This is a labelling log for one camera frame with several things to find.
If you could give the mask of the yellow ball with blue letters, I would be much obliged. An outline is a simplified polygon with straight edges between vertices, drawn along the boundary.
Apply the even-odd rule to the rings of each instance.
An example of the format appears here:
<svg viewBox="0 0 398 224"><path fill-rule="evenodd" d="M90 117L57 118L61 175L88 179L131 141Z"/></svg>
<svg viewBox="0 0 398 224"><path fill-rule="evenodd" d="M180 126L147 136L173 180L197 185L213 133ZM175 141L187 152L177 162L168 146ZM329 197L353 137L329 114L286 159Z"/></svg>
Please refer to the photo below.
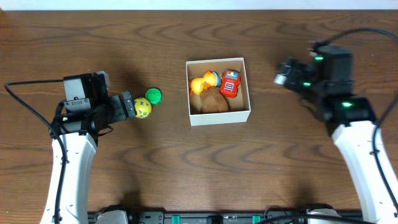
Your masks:
<svg viewBox="0 0 398 224"><path fill-rule="evenodd" d="M152 112L151 103L145 98L136 98L134 100L134 109L136 111L136 118L146 118Z"/></svg>

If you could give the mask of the red toy car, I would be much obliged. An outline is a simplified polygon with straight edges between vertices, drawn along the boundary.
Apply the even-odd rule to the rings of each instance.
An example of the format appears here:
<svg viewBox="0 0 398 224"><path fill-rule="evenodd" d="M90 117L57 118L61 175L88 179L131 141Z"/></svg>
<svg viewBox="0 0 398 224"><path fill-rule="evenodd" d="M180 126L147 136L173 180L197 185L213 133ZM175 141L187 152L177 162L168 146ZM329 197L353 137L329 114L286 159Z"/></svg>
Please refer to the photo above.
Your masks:
<svg viewBox="0 0 398 224"><path fill-rule="evenodd" d="M220 93L227 98L235 98L238 94L241 75L234 70L225 70L221 78Z"/></svg>

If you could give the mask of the orange rubber duck toy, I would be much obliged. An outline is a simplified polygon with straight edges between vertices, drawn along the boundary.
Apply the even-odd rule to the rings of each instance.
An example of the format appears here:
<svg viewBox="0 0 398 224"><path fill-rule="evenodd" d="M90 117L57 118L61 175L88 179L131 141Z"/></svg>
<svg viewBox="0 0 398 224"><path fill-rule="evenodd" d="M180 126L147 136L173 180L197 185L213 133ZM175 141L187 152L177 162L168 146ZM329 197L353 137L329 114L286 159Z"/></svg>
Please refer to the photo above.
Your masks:
<svg viewBox="0 0 398 224"><path fill-rule="evenodd" d="M216 72L208 70L202 77L194 78L188 82L189 95L200 95L204 90L210 87L218 87L221 79Z"/></svg>

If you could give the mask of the brown plush toy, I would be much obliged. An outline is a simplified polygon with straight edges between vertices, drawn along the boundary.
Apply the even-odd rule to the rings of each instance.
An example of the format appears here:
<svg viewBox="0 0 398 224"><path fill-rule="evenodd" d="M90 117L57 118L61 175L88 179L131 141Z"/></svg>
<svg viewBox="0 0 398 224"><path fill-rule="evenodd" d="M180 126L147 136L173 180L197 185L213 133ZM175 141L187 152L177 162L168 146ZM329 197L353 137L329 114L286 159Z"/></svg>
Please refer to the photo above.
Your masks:
<svg viewBox="0 0 398 224"><path fill-rule="evenodd" d="M217 87L209 87L200 94L202 113L228 112L228 104Z"/></svg>

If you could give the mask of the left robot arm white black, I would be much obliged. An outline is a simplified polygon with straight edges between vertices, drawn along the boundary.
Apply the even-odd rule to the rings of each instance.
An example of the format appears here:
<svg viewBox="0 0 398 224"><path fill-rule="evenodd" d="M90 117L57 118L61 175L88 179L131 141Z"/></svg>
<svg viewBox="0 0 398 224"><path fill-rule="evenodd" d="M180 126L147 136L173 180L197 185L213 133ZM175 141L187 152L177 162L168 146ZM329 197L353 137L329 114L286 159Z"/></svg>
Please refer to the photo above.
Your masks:
<svg viewBox="0 0 398 224"><path fill-rule="evenodd" d="M88 223L90 170L98 138L111 124L136 116L128 91L109 96L106 72L63 79L65 100L55 110L50 136L53 166L41 223Z"/></svg>

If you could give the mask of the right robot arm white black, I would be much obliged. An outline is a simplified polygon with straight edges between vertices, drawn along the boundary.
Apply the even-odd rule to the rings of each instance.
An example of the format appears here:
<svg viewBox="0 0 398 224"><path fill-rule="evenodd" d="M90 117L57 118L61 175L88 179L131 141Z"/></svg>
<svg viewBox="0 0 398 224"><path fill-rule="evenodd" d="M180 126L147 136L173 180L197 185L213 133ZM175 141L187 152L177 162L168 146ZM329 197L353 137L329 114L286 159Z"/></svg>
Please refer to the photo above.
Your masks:
<svg viewBox="0 0 398 224"><path fill-rule="evenodd" d="M384 149L381 121L369 100L353 93L353 54L324 45L311 64L289 57L279 64L274 82L300 95L315 109L351 175L363 220L397 223L397 177Z"/></svg>

